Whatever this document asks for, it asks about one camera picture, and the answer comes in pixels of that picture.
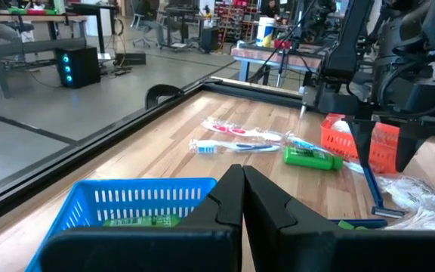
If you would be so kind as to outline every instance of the orange plastic basket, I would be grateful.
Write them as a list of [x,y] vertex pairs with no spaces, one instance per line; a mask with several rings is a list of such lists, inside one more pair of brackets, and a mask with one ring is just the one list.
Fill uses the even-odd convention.
[[[343,115],[329,114],[322,122],[322,147],[345,159],[358,159],[353,136],[332,128]],[[369,163],[374,172],[396,173],[396,151],[399,128],[377,123],[372,132]]]

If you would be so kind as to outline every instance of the floor line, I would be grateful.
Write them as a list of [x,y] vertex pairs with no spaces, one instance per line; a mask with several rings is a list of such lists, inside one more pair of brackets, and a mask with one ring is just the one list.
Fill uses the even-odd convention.
[[51,139],[56,140],[56,141],[63,142],[65,144],[75,144],[77,142],[76,140],[67,138],[63,135],[55,134],[53,132],[46,131],[46,130],[41,129],[41,128],[36,128],[35,126],[27,125],[25,123],[18,122],[18,121],[15,121],[13,119],[8,119],[8,118],[3,117],[3,116],[0,116],[0,122],[3,122],[4,124],[7,124],[7,125],[15,126],[17,128],[24,129],[26,131],[31,131],[33,133],[39,134],[41,136],[45,136],[47,138],[51,138]]
[[[149,55],[149,56],[152,56],[152,57],[161,57],[161,58],[165,58],[165,59],[169,59],[169,60],[180,60],[180,61],[188,62],[188,63],[202,64],[202,65],[207,65],[207,66],[212,66],[212,67],[220,67],[220,68],[222,67],[222,65],[210,64],[210,63],[201,63],[201,62],[199,62],[199,61],[193,61],[193,60],[182,60],[182,59],[175,58],[175,57],[159,56],[159,55],[149,54],[149,53],[145,53],[145,54],[147,54],[147,55]],[[239,70],[239,69],[234,68],[234,67],[227,67],[227,69]]]

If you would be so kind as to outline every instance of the blue basket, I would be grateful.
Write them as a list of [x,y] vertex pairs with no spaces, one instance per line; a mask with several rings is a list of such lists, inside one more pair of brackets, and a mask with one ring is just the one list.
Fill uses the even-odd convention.
[[57,218],[26,269],[40,272],[42,246],[62,230],[102,226],[106,219],[150,215],[185,217],[216,185],[213,178],[155,178],[80,181],[73,185]]

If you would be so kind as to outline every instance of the wooden tabletop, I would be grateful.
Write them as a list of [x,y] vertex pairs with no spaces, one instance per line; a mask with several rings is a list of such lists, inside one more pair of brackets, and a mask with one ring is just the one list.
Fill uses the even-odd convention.
[[[8,22],[18,20],[17,15],[4,15],[8,11],[0,12],[0,22]],[[23,20],[28,20],[32,22],[64,22],[66,18],[63,15],[21,15]],[[86,21],[87,17],[83,15],[69,15],[68,20],[71,21]]]
[[[327,218],[371,217],[373,202],[366,180],[347,169],[320,171],[286,165],[281,152],[191,153],[192,139],[238,140],[203,128],[200,124],[209,116],[245,128],[293,131],[319,144],[321,115],[308,113],[300,121],[298,109],[202,91],[0,218],[0,271],[22,271],[27,266],[72,184],[84,178],[213,177],[219,180],[230,165],[240,163],[253,165]],[[406,174],[426,178],[435,187],[435,138],[419,150]],[[385,200],[392,206],[389,198]],[[242,271],[253,271],[248,238],[243,233]]]
[[[249,49],[249,48],[233,48],[233,50],[231,51],[231,55],[235,58],[240,57],[249,60],[262,60],[262,61],[266,61],[271,54],[272,52],[270,51]],[[281,63],[281,59],[282,59],[281,55],[274,54],[269,61],[272,63]],[[290,66],[305,67],[304,61],[306,61],[306,65],[311,69],[319,68],[320,63],[322,62],[319,58],[314,58],[314,57],[302,58],[292,54],[288,56],[288,65]]]

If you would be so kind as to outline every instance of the computer tower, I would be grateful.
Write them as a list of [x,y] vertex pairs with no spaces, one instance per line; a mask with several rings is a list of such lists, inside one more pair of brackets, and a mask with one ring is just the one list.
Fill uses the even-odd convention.
[[81,88],[100,82],[97,48],[56,49],[61,85]]
[[201,49],[205,53],[219,49],[219,28],[203,29],[201,32]]

